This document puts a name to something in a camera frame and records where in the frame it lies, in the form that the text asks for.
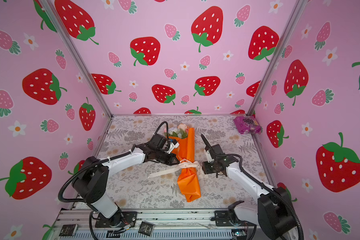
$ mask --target pink wall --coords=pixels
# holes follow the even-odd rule
[[[11,177],[0,181],[0,239],[11,234],[19,239],[43,238],[49,229],[43,225],[51,226],[59,210],[67,207],[67,204],[58,204],[56,197],[62,184],[71,176],[68,171],[73,172],[79,161],[93,154],[87,139],[92,139],[94,149],[107,120],[101,117],[102,108],[87,83],[78,82],[79,70],[58,34],[45,22],[42,30],[41,22],[33,1],[0,1],[0,89],[5,90],[0,91],[0,108],[4,108],[0,109],[3,113],[0,117],[0,178]],[[17,55],[8,50],[17,48],[13,41],[20,48]],[[58,49],[64,54],[65,60],[60,61],[65,69],[56,60]],[[40,70],[23,81],[39,69],[49,71]],[[56,101],[56,92],[49,89],[51,73],[60,86],[67,89],[67,92],[62,90],[59,101]],[[13,104],[5,97],[11,98]],[[79,109],[87,102],[86,97],[96,112],[90,131],[84,130],[79,119]],[[74,117],[73,120],[67,116],[66,104],[71,104],[75,111],[74,115],[69,115]],[[41,129],[42,121],[49,119],[58,123],[57,130],[53,131],[56,128],[53,126],[46,132]],[[68,144],[67,134],[73,136]],[[68,157],[61,160],[64,152]],[[73,194],[70,189],[66,197]]]
[[[288,44],[256,108],[263,149],[306,239],[360,239],[360,1],[309,2]]]
[[[244,3],[238,0],[229,3],[211,0],[136,0],[130,5],[122,6],[119,4],[120,1],[115,0],[110,0],[110,4],[105,0],[73,2],[78,4],[79,8],[68,0],[56,0],[55,6],[90,72],[102,74],[103,79],[113,80],[116,90],[121,91],[107,94],[108,89],[103,87],[104,81],[99,83],[100,90],[104,90],[105,93],[103,97],[114,114],[134,113],[139,108],[148,108],[154,114],[185,113],[197,108],[203,114],[215,114],[248,110],[253,96],[246,94],[246,91],[250,91],[252,85],[258,86],[256,83],[261,80],[268,64],[265,58],[260,57],[262,59],[259,61],[251,58],[258,55],[263,48],[267,47],[270,50],[277,44],[277,35],[281,35],[295,0],[282,0],[281,3],[279,0],[251,0]],[[203,17],[198,18],[206,10],[206,20],[203,20]],[[238,22],[239,19],[244,20],[244,25]],[[81,24],[85,27],[83,32],[79,29]],[[206,42],[198,37],[204,27],[208,34]],[[179,39],[174,35],[176,31],[179,31]],[[196,33],[197,41],[203,44],[200,53],[200,43],[195,42],[192,33]],[[253,34],[254,40],[258,41],[256,46],[251,41]],[[143,37],[154,39],[141,39],[141,42],[135,40]],[[154,45],[140,47],[149,43]],[[148,65],[142,65],[137,61],[134,66],[136,58],[131,54],[131,44],[135,48],[136,56],[143,49],[141,57],[146,57],[141,62]],[[199,68],[200,61],[207,66],[206,69]],[[236,79],[238,73],[243,73],[245,80],[241,76]],[[217,76],[218,79],[208,78],[210,76]],[[195,90],[195,82],[199,78],[203,78],[203,84],[200,86],[210,85],[207,79],[215,80],[215,83],[220,81],[220,84],[217,88],[213,88],[212,84],[209,89],[205,89],[206,96],[201,96]],[[158,94],[154,95],[152,87],[156,84],[167,86],[167,90],[175,92],[175,99],[171,92],[165,91],[162,87],[159,87]],[[161,96],[161,91],[164,97],[165,93],[171,95],[169,103],[163,103],[166,99]],[[241,99],[245,99],[244,104],[241,104]]]

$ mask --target orange wrapping paper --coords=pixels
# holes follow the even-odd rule
[[[179,142],[179,147],[175,148],[172,153],[176,154],[179,161],[184,158],[188,161],[195,161],[195,129],[190,128],[188,130],[188,137],[180,139],[178,137],[169,137],[176,139]],[[192,202],[195,199],[201,197],[199,180],[197,178],[197,171],[194,167],[183,168],[181,174],[177,179],[180,191],[187,202]]]

